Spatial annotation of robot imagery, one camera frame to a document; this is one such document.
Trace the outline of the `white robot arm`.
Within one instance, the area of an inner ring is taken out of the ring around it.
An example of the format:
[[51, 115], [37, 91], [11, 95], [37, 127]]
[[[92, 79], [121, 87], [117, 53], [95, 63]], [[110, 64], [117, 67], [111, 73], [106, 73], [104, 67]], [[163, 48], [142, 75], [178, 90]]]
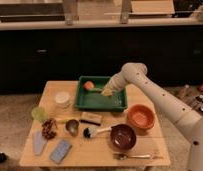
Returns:
[[191, 144], [186, 171], [203, 171], [203, 116], [147, 77], [143, 63], [126, 63], [102, 89], [111, 96], [127, 85], [138, 87]]

